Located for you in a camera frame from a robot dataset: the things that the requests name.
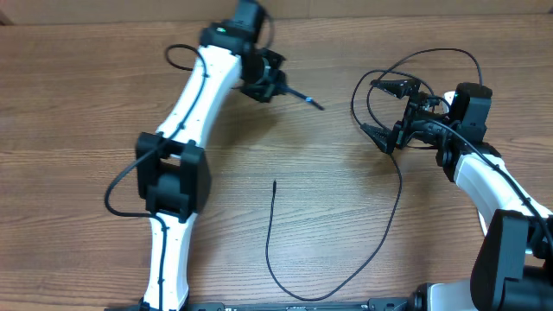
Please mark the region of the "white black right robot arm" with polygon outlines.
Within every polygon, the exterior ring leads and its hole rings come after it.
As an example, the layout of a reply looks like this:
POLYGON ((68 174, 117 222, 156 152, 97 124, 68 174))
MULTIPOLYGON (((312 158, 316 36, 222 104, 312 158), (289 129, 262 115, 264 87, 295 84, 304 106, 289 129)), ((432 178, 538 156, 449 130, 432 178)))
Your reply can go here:
POLYGON ((372 299, 373 310, 550 310, 552 212, 512 177, 500 153, 484 140, 493 92, 460 83, 446 98, 421 91, 418 79, 375 79, 371 85, 407 98, 393 128, 362 124, 390 155, 413 139, 436 149, 448 179, 475 204, 484 240, 467 280, 425 283, 407 298, 372 299))

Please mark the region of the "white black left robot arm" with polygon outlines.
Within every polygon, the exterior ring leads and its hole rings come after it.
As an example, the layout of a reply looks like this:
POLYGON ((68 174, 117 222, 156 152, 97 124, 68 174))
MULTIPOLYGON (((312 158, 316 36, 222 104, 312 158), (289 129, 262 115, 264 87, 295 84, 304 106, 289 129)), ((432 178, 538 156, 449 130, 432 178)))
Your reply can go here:
POLYGON ((257 47, 268 17, 258 2, 240 1, 231 19, 203 29, 174 109, 155 133, 137 139, 138 192, 152 230, 149 284, 139 310, 186 306, 192 230, 211 188, 205 147, 226 96, 239 80, 239 90, 260 103, 283 92, 283 56, 257 47))

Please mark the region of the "blue Galaxy smartphone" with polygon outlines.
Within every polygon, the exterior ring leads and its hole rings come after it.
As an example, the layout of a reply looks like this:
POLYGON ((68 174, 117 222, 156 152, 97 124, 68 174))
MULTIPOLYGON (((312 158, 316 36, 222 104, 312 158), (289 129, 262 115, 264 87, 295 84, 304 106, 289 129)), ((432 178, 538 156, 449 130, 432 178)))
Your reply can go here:
POLYGON ((286 93, 290 93, 300 99, 302 99, 304 102, 312 105, 313 107, 315 107, 316 109, 318 109, 319 111, 324 111, 325 108, 320 105, 318 102, 316 102, 312 97, 309 97, 301 92, 298 92, 297 90, 294 90, 293 88, 289 87, 289 86, 286 86, 285 87, 285 91, 286 93))

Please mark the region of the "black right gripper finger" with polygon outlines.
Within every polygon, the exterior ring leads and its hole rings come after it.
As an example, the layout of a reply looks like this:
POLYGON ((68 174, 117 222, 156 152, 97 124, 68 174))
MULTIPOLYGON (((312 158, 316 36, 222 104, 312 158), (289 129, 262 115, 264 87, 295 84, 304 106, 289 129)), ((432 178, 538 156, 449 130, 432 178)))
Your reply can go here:
POLYGON ((420 85, 421 82, 418 79, 374 79, 371 81, 371 86, 398 99, 418 93, 420 85))
POLYGON ((392 132, 369 124, 362 124, 360 128, 372 139, 378 149, 390 155, 395 147, 392 132))

